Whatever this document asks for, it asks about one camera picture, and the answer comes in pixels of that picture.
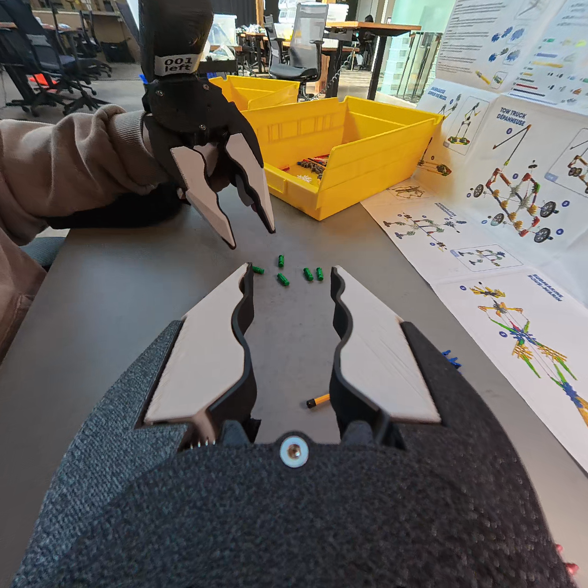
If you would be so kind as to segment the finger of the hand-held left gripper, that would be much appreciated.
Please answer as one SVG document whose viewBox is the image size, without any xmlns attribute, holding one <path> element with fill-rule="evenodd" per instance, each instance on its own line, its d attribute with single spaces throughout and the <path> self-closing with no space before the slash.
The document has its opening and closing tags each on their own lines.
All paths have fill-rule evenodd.
<svg viewBox="0 0 588 588">
<path fill-rule="evenodd" d="M 177 146 L 171 149 L 171 156 L 185 183 L 189 203 L 230 249 L 236 249 L 231 223 L 219 206 L 217 193 L 209 185 L 204 155 L 186 146 Z"/>
<path fill-rule="evenodd" d="M 224 149 L 240 178 L 246 195 L 269 233 L 275 233 L 275 218 L 264 170 L 261 149 L 255 134 L 230 135 Z"/>
</svg>

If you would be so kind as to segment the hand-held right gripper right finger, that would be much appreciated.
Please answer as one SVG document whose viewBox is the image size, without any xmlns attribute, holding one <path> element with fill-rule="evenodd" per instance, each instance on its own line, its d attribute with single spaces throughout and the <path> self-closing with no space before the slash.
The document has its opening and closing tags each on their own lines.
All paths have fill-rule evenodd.
<svg viewBox="0 0 588 588">
<path fill-rule="evenodd" d="M 330 295 L 340 339 L 330 403 L 341 437 L 353 423 L 364 422 L 376 443 L 388 445 L 398 423 L 441 425 L 405 321 L 342 266 L 331 269 Z"/>
</svg>

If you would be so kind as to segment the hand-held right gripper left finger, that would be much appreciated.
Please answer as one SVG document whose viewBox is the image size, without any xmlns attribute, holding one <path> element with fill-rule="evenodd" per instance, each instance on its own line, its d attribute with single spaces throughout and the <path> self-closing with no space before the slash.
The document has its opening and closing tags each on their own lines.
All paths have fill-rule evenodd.
<svg viewBox="0 0 588 588">
<path fill-rule="evenodd" d="M 241 424 L 256 402 L 251 351 L 254 271 L 244 263 L 181 319 L 144 424 L 188 424 L 197 442 L 215 442 L 226 421 Z"/>
</svg>

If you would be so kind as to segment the pile of toy pieces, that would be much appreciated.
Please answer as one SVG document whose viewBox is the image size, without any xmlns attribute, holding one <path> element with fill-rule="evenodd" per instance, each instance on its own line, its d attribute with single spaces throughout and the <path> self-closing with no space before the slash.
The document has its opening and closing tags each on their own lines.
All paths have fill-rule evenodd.
<svg viewBox="0 0 588 588">
<path fill-rule="evenodd" d="M 295 164 L 286 165 L 280 171 L 312 185 L 320 185 L 329 161 L 329 154 L 303 158 Z"/>
</svg>

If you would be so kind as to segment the yellow plastic bin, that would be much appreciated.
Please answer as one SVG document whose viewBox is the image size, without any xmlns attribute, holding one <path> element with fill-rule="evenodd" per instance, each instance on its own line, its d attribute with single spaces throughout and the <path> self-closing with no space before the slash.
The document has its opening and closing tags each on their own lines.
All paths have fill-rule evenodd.
<svg viewBox="0 0 588 588">
<path fill-rule="evenodd" d="M 295 104 L 300 88 L 299 82 L 263 77 L 229 75 L 207 81 L 218 86 L 226 100 L 233 102 L 241 112 Z"/>
<path fill-rule="evenodd" d="M 245 111 L 271 195 L 317 221 L 408 179 L 442 114 L 347 96 Z M 320 185 L 280 171 L 329 154 Z"/>
</svg>

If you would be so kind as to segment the grey desk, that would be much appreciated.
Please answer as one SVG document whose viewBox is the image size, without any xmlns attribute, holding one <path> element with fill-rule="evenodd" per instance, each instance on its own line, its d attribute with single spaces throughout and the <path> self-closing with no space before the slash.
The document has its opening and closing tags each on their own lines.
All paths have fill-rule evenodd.
<svg viewBox="0 0 588 588">
<path fill-rule="evenodd" d="M 51 477 L 93 407 L 172 320 L 245 262 L 266 270 L 254 278 L 246 332 L 258 443 L 294 430 L 316 442 L 339 440 L 331 407 L 309 411 L 305 401 L 328 389 L 339 341 L 330 269 L 341 265 L 437 349 L 458 357 L 518 451 L 565 559 L 579 565 L 578 586 L 587 587 L 586 474 L 363 206 L 316 222 L 273 198 L 270 235 L 233 188 L 220 196 L 233 251 L 190 206 L 150 228 L 67 236 L 1 364 L 1 587 L 11 585 Z"/>
</svg>

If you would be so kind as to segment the person's left hand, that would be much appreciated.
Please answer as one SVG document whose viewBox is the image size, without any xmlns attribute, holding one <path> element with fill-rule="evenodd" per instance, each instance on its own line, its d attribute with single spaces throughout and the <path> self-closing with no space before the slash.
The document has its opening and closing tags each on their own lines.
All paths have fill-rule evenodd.
<svg viewBox="0 0 588 588">
<path fill-rule="evenodd" d="M 208 185 L 216 194 L 229 185 L 236 185 L 236 165 L 225 152 L 215 151 L 206 161 Z"/>
</svg>

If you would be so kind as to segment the black office chair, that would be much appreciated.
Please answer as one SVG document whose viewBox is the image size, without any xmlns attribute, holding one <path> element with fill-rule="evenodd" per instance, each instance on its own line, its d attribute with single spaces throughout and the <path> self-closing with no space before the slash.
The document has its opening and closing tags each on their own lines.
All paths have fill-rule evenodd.
<svg viewBox="0 0 588 588">
<path fill-rule="evenodd" d="M 29 4 L 1 1 L 1 72 L 8 74 L 19 98 L 6 100 L 39 117 L 40 107 L 61 107 L 63 115 L 81 109 L 94 111 L 107 105 L 97 98 L 91 81 L 111 68 L 95 58 L 63 54 L 54 36 L 36 19 Z"/>
<path fill-rule="evenodd" d="M 322 74 L 322 46 L 327 13 L 327 4 L 298 4 L 289 42 L 288 62 L 283 62 L 282 46 L 278 42 L 273 18 L 264 17 L 265 32 L 270 45 L 269 75 L 273 79 L 297 82 L 298 101 L 308 101 L 315 97 L 307 93 L 306 86 L 308 83 L 318 82 Z"/>
</svg>

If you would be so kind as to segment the white instruction sheet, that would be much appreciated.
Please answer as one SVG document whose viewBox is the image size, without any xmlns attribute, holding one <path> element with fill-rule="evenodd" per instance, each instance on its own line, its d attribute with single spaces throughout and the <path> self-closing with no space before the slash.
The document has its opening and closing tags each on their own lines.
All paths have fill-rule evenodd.
<svg viewBox="0 0 588 588">
<path fill-rule="evenodd" d="M 587 471 L 587 1 L 456 1 L 435 73 L 364 208 Z"/>
</svg>

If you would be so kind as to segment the grey chair seat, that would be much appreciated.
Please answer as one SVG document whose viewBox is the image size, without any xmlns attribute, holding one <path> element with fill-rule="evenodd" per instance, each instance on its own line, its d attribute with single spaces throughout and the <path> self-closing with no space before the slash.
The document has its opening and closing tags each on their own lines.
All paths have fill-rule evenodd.
<svg viewBox="0 0 588 588">
<path fill-rule="evenodd" d="M 21 246 L 20 249 L 48 272 L 65 243 L 65 239 L 65 236 L 37 236 L 28 244 Z"/>
</svg>

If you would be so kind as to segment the wooden table with black legs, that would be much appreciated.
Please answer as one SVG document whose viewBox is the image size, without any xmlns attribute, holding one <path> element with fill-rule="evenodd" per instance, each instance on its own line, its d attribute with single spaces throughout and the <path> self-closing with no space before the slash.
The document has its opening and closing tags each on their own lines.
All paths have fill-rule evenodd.
<svg viewBox="0 0 588 588">
<path fill-rule="evenodd" d="M 367 93 L 367 99 L 375 100 L 378 89 L 379 75 L 383 64 L 386 48 L 386 38 L 394 38 L 405 33 L 421 31 L 418 25 L 379 24 L 364 21 L 330 22 L 326 25 L 327 38 L 337 40 L 337 48 L 334 58 L 329 63 L 327 74 L 326 98 L 337 98 L 339 88 L 339 72 L 342 65 L 343 42 L 350 41 L 352 32 L 369 32 L 378 39 L 378 47 L 372 63 L 371 81 Z"/>
</svg>

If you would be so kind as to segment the person's beige jacket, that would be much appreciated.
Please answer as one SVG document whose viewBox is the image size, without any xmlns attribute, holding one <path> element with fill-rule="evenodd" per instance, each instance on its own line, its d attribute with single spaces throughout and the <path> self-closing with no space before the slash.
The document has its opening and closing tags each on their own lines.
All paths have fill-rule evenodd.
<svg viewBox="0 0 588 588">
<path fill-rule="evenodd" d="M 47 272 L 1 231 L 1 360 Z"/>
</svg>

